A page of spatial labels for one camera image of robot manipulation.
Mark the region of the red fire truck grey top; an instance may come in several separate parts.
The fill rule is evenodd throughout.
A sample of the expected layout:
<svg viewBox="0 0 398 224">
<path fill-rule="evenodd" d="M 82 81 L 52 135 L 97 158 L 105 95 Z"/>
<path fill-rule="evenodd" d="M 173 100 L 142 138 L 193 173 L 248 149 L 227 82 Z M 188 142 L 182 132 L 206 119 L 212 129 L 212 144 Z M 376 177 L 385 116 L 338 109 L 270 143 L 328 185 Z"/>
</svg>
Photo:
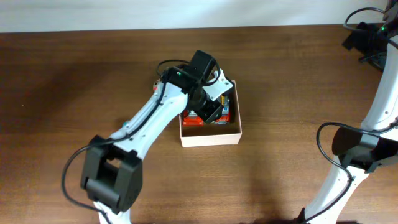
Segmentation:
<svg viewBox="0 0 398 224">
<path fill-rule="evenodd" d="M 203 120 L 192 110 L 185 110 L 182 116 L 183 126 L 203 126 Z"/>
</svg>

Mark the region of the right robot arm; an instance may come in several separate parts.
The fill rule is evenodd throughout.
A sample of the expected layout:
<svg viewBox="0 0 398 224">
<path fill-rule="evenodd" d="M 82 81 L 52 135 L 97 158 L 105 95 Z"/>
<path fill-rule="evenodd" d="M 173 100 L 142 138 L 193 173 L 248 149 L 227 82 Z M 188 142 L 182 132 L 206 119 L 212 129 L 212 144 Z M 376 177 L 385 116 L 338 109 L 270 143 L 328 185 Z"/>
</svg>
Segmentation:
<svg viewBox="0 0 398 224">
<path fill-rule="evenodd" d="M 389 1 L 378 27 L 365 22 L 351 27 L 344 41 L 356 48 L 382 72 L 371 108 L 360 128 L 333 122 L 338 129 L 332 142 L 331 169 L 318 195 L 302 209 L 295 223 L 337 223 L 338 217 L 359 184 L 378 167 L 397 163 L 397 1 Z"/>
</svg>

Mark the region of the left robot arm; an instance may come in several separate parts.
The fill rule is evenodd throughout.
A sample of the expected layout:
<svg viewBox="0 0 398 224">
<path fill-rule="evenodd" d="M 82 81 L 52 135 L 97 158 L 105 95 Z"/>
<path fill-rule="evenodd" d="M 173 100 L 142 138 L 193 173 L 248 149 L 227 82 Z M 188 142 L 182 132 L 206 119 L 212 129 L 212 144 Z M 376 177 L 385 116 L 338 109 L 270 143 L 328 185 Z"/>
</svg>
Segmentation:
<svg viewBox="0 0 398 224">
<path fill-rule="evenodd" d="M 143 160 L 154 141 L 174 117 L 194 111 L 204 123 L 222 116 L 217 87 L 221 69 L 211 55 L 197 50 L 190 61 L 166 68 L 153 95 L 139 112 L 104 139 L 87 146 L 81 187 L 93 201 L 101 223 L 129 223 L 129 209 L 143 185 Z"/>
</svg>

